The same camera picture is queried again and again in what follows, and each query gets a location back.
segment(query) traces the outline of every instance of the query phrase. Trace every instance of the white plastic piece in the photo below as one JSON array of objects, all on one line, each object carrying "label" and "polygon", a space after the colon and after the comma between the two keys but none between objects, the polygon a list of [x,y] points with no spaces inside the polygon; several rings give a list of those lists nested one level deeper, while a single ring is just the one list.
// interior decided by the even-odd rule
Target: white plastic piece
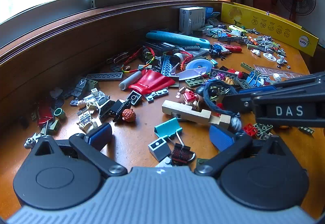
[{"label": "white plastic piece", "polygon": [[172,167],[172,159],[170,159],[168,156],[165,157],[159,164],[157,164],[155,167]]},{"label": "white plastic piece", "polygon": [[179,114],[182,119],[202,123],[202,124],[217,124],[225,129],[228,129],[231,117],[221,114],[220,117],[211,115],[209,110],[195,111],[192,107],[182,103],[165,100],[161,106],[162,112],[167,115]]},{"label": "white plastic piece", "polygon": [[266,58],[266,59],[269,59],[271,61],[276,61],[277,59],[272,55],[272,54],[268,54],[268,53],[263,53],[263,56]]},{"label": "white plastic piece", "polygon": [[177,63],[176,66],[174,66],[171,70],[170,70],[170,75],[175,75],[176,73],[176,68],[178,67],[179,63]]},{"label": "white plastic piece", "polygon": [[138,71],[133,75],[129,76],[127,79],[124,79],[119,84],[120,90],[126,90],[129,87],[129,85],[132,85],[133,83],[137,82],[141,77],[142,77],[142,73],[141,71]]},{"label": "white plastic piece", "polygon": [[280,77],[280,75],[278,73],[274,73],[273,74],[273,79],[275,81],[277,81],[277,82],[281,82],[282,81],[282,79],[281,79],[281,77]]},{"label": "white plastic piece", "polygon": [[252,52],[253,54],[256,54],[257,56],[260,56],[260,55],[261,55],[260,51],[257,50],[257,49],[253,49],[253,50],[251,50],[251,52]]},{"label": "white plastic piece", "polygon": [[98,96],[98,90],[97,90],[97,88],[93,88],[93,89],[91,90],[91,93],[92,93],[95,97],[97,97],[97,96]]},{"label": "white plastic piece", "polygon": [[199,76],[205,75],[205,73],[206,67],[199,67],[195,69],[187,69],[183,72],[177,73],[176,75],[179,76],[179,81],[182,81],[197,78]]}]

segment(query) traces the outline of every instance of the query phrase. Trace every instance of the black lego piece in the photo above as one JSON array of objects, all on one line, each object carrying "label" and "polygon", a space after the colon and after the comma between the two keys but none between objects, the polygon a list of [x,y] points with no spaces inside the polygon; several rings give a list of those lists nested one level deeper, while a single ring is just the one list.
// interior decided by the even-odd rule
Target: black lego piece
[{"label": "black lego piece", "polygon": [[82,98],[83,94],[86,92],[87,87],[88,87],[88,79],[80,79],[74,91],[71,93],[71,95],[80,99]]},{"label": "black lego piece", "polygon": [[74,91],[74,88],[68,88],[62,92],[61,96],[66,100],[72,96],[71,93],[73,91]]},{"label": "black lego piece", "polygon": [[219,70],[222,70],[222,71],[228,71],[229,68],[226,68],[225,66],[221,66],[219,67]]},{"label": "black lego piece", "polygon": [[114,116],[114,118],[113,118],[113,122],[117,122],[117,121],[119,121],[121,118],[122,118],[122,112],[125,110],[125,109],[130,109],[131,108],[131,105],[132,105],[132,103],[131,103],[131,100],[130,99],[128,99],[128,100],[126,100],[125,102],[123,102],[122,104],[121,104],[121,106],[117,109],[117,111],[115,111],[115,116]]},{"label": "black lego piece", "polygon": [[92,197],[100,185],[98,169],[88,162],[65,156],[51,136],[38,140],[13,181],[22,205],[45,210],[79,205]]},{"label": "black lego piece", "polygon": [[112,70],[112,72],[117,73],[117,72],[121,72],[121,67],[122,67],[121,65],[113,64],[110,66],[110,69]]},{"label": "black lego piece", "polygon": [[255,144],[250,136],[243,135],[194,173],[218,178],[229,197],[258,210],[300,205],[309,186],[306,171],[280,137],[258,140]]},{"label": "black lego piece", "polygon": [[115,104],[114,100],[107,100],[99,109],[98,118],[102,122],[107,118],[110,108]]}]

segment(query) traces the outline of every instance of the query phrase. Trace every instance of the blue elastic cord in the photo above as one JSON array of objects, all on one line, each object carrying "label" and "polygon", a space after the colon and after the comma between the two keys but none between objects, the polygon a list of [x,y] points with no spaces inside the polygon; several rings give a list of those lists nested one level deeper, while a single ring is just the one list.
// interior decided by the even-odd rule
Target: blue elastic cord
[{"label": "blue elastic cord", "polygon": [[236,116],[236,113],[234,113],[232,111],[222,110],[210,100],[209,90],[210,90],[211,86],[222,86],[224,88],[229,88],[230,89],[230,92],[228,92],[229,95],[238,94],[237,91],[231,85],[228,85],[227,83],[225,83],[221,80],[213,80],[213,81],[206,82],[205,88],[203,90],[204,101],[211,110],[213,110],[217,113],[220,113],[220,114],[229,115],[231,117]]}]

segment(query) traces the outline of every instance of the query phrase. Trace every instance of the blue gripper pad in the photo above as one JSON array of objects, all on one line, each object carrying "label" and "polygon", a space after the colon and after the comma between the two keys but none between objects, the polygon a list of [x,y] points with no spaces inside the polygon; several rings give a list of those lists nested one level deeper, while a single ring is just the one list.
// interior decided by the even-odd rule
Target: blue gripper pad
[{"label": "blue gripper pad", "polygon": [[[177,210],[169,206],[171,201],[180,201]],[[57,211],[23,206],[7,222],[311,224],[314,220],[298,206],[281,211],[245,207],[225,195],[214,178],[197,176],[181,166],[133,167],[127,175],[108,178],[94,197],[78,206]]]},{"label": "blue gripper pad", "polygon": [[234,139],[232,137],[228,136],[213,125],[210,126],[209,136],[210,141],[221,152],[234,144]]},{"label": "blue gripper pad", "polygon": [[147,33],[146,38],[182,44],[186,46],[199,45],[202,48],[210,48],[210,42],[208,40],[182,34],[174,34],[162,31],[150,31]]}]

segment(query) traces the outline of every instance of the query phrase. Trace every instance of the wooden table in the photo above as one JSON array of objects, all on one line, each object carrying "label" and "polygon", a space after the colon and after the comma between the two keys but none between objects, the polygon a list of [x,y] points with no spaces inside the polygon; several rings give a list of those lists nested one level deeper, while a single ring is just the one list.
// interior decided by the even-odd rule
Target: wooden table
[{"label": "wooden table", "polygon": [[[217,41],[212,38],[208,39],[211,43]],[[291,70],[301,74],[309,74],[299,51],[281,42],[278,43],[287,53],[287,60]],[[245,62],[250,66],[256,64],[276,68],[277,63],[267,60],[262,53],[261,57],[258,57],[247,50],[246,46],[242,46],[242,48],[242,53],[227,55],[223,61],[218,59],[218,67],[224,65],[236,71],[245,71],[240,67],[240,63]],[[131,65],[135,67],[137,64],[139,62],[133,62]],[[102,69],[102,73],[105,72],[110,72],[108,66]],[[121,91],[118,88],[119,83],[119,81],[100,82],[100,90],[110,95],[113,100],[125,99],[130,91]],[[170,116],[162,113],[161,105],[165,100],[177,101],[175,98],[177,91],[177,88],[169,88],[168,96],[155,99],[154,103],[151,104],[142,99],[140,105],[133,107],[136,112],[135,123],[115,124],[111,119],[108,119],[107,121],[110,122],[113,128],[114,140],[105,146],[101,152],[122,164],[128,170],[133,166],[154,167],[157,165],[158,162],[149,152],[147,145],[157,139],[154,134],[154,127],[170,119]],[[68,119],[62,124],[58,134],[54,137],[55,139],[67,139],[74,133],[80,132],[76,125],[78,109],[69,105],[71,99],[66,100],[62,106]],[[23,130],[19,124],[14,124],[2,134],[0,147],[0,216],[5,219],[20,207],[12,188],[12,181],[20,165],[30,152],[24,149],[24,143],[26,138],[40,131],[36,122],[29,121],[30,125],[26,130]],[[254,115],[252,113],[243,114],[243,125],[249,122],[255,123]],[[190,146],[196,152],[196,157],[212,158],[217,155],[218,150],[209,140],[207,126],[192,122],[180,122],[180,126],[183,128],[182,140],[184,144]],[[323,188],[325,183],[325,138],[323,129],[316,128],[313,137],[301,133],[297,128],[282,129],[272,133],[282,137],[302,167],[308,170],[309,191],[302,207],[312,217],[319,217],[325,204],[325,189]],[[195,164],[196,161],[191,163],[192,170],[195,168]]]}]

